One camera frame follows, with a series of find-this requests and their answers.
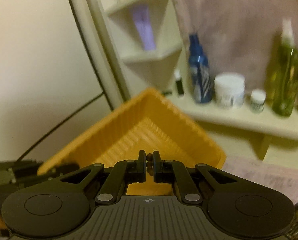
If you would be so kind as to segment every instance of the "bottle label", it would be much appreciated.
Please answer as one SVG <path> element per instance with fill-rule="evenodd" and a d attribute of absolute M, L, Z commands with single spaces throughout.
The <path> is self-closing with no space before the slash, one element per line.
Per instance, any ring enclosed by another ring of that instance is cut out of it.
<path fill-rule="evenodd" d="M 209 68 L 201 63 L 190 65 L 194 98 L 198 103 L 209 102 L 212 99 L 212 87 Z"/>
<path fill-rule="evenodd" d="M 217 104 L 224 109 L 240 107 L 244 102 L 244 93 L 237 95 L 217 94 Z"/>
<path fill-rule="evenodd" d="M 258 104 L 258 103 L 255 103 L 255 102 L 251 102 L 251 109 L 256 113 L 261 113 L 264 109 L 264 103 L 263 104 Z"/>

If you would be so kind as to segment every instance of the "purple item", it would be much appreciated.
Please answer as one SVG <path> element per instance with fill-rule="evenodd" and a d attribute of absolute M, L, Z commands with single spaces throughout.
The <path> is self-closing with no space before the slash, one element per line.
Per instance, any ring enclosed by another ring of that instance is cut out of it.
<path fill-rule="evenodd" d="M 154 42 L 153 31 L 149 17 L 148 5 L 139 5 L 130 9 L 132 19 L 135 23 L 137 31 L 140 35 L 144 50 L 155 50 L 156 43 Z"/>

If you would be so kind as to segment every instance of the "blue spray bottle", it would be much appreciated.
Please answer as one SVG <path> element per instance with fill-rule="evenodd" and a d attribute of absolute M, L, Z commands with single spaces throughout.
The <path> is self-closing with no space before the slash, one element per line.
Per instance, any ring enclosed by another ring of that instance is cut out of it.
<path fill-rule="evenodd" d="M 189 39 L 189 65 L 193 83 L 194 99 L 197 103 L 208 103 L 212 100 L 212 86 L 208 58 L 203 54 L 198 34 L 189 35 Z"/>

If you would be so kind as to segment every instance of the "jar lid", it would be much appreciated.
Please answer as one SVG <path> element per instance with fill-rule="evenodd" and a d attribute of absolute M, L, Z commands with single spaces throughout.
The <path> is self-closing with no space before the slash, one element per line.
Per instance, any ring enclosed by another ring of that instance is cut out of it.
<path fill-rule="evenodd" d="M 245 78 L 243 75 L 231 72 L 218 74 L 214 79 L 215 85 L 222 88 L 244 87 L 244 82 Z"/>
<path fill-rule="evenodd" d="M 245 78 L 239 73 L 221 73 L 215 77 L 214 87 L 218 93 L 244 93 Z"/>
<path fill-rule="evenodd" d="M 257 104 L 263 104 L 266 100 L 266 92 L 262 89 L 254 89 L 251 93 L 251 101 Z"/>

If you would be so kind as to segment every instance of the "small black bottle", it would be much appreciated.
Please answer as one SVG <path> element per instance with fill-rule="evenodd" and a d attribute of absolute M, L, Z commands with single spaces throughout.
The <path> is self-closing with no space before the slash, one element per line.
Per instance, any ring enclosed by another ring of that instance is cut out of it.
<path fill-rule="evenodd" d="M 179 97 L 183 97 L 184 96 L 184 90 L 183 90 L 182 78 L 181 78 L 181 75 L 180 75 L 180 70 L 176 69 L 174 71 L 174 77 L 175 77 L 175 83 L 177 85 L 178 95 L 179 95 Z"/>

